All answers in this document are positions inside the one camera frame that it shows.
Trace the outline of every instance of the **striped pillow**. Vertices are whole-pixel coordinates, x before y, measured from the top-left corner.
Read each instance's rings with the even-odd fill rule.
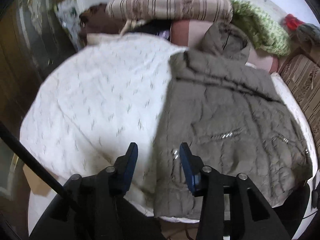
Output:
[[[280,73],[306,116],[320,158],[320,69],[304,55],[295,56]]]
[[[198,19],[230,22],[230,0],[110,0],[106,13],[126,19]]]

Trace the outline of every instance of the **black rod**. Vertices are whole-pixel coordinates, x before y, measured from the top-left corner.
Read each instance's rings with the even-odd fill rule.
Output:
[[[65,188],[31,155],[30,152],[10,133],[0,121],[0,138],[6,145],[46,184],[65,199],[70,207],[79,212],[78,204],[69,196]]]

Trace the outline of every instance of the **gray fabric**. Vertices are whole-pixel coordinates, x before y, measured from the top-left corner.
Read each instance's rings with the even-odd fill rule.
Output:
[[[244,65],[246,36],[213,24],[202,45],[207,53],[170,59],[172,81],[154,142],[156,217],[200,218],[202,198],[190,194],[174,154],[182,142],[220,173],[246,173],[272,206],[312,175],[305,139],[270,76]]]

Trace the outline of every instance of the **red fabric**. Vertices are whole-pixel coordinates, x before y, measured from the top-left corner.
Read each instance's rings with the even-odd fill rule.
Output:
[[[304,22],[300,21],[298,18],[294,17],[292,14],[288,14],[284,18],[284,24],[288,27],[289,30],[294,31],[298,28],[300,24]]]

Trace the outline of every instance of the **striped cushion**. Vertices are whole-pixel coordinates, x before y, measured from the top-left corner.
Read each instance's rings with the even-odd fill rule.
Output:
[[[306,116],[320,157],[320,69],[304,55],[295,56],[280,73]]]
[[[110,0],[106,13],[125,19],[198,19],[226,21],[232,19],[229,0]]]

